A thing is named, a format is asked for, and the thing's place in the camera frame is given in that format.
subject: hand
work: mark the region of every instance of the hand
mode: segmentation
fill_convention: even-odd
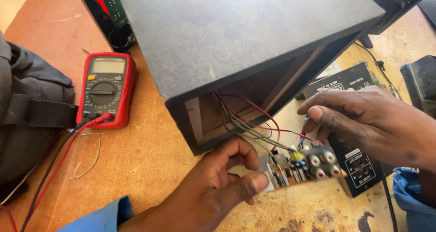
[[[320,125],[321,141],[333,131],[383,162],[436,172],[436,121],[376,86],[320,91],[297,113],[309,115],[304,132]]]
[[[254,147],[234,137],[204,158],[160,205],[152,207],[120,225],[119,232],[211,232],[241,201],[254,205],[253,196],[263,191],[268,179],[261,172],[245,177],[228,173],[243,164],[257,170],[259,161]]]

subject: multimeter rotary dial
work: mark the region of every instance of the multimeter rotary dial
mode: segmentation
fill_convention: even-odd
[[[117,90],[109,82],[94,82],[90,84],[90,88],[89,96],[96,105],[106,105],[111,102],[114,103],[117,98],[119,99],[117,96]]]

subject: gray bag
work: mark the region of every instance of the gray bag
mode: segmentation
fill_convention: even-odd
[[[0,198],[75,127],[72,103],[70,78],[0,32]]]

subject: digital multimeter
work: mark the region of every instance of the digital multimeter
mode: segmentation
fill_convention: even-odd
[[[129,118],[130,95],[136,76],[136,64],[123,53],[101,52],[90,54],[85,61],[82,95],[76,122],[90,114],[114,115],[91,128],[123,128]]]

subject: wooden workbench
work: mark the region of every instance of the wooden workbench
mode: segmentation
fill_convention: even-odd
[[[83,64],[89,52],[110,51],[80,0],[27,0],[5,33],[7,40],[39,54],[73,79],[81,91]],[[410,103],[399,68],[427,54],[436,55],[436,34],[416,7],[380,36],[372,36],[373,54],[383,60],[386,74],[405,101]],[[130,121],[126,128],[100,130],[102,147],[98,162],[81,178],[73,176],[94,161],[96,135],[80,136],[57,177],[34,213],[26,231],[51,232],[95,211],[108,202],[129,195],[134,212],[159,204],[181,182],[199,160],[194,157],[176,128],[157,92],[146,61],[138,46],[131,49],[138,78],[132,97]],[[340,68],[371,57],[356,46],[337,59]],[[275,118],[281,127],[299,130],[303,118],[292,101]],[[294,135],[283,135],[285,144],[296,144]],[[47,157],[30,175],[30,190],[8,207],[21,227],[36,187],[45,172]],[[395,206],[400,231],[406,231],[405,213]],[[8,231],[5,216],[0,228]],[[391,219],[382,185],[355,199],[346,196],[335,179],[261,194],[256,206],[241,203],[217,228],[219,232],[388,232]]]

